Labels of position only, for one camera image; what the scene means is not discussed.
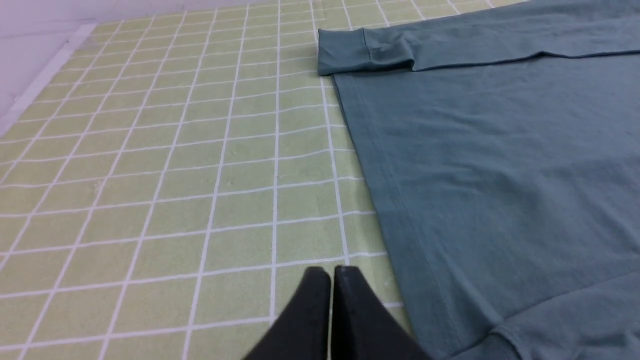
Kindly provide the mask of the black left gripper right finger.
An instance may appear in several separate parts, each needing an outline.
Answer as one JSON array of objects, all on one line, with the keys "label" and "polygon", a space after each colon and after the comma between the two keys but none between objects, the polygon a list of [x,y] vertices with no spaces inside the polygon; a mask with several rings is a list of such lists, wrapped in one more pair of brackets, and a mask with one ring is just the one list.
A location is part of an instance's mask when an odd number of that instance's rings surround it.
[{"label": "black left gripper right finger", "polygon": [[334,360],[429,360],[391,316],[356,266],[334,269]]}]

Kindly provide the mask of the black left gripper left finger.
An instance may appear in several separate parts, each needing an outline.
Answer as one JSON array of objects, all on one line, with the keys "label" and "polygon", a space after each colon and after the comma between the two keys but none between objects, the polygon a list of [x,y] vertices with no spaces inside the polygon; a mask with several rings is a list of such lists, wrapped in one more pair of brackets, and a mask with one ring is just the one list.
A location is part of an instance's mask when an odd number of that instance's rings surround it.
[{"label": "black left gripper left finger", "polygon": [[331,289],[323,268],[306,268],[290,301],[245,360],[326,360]]}]

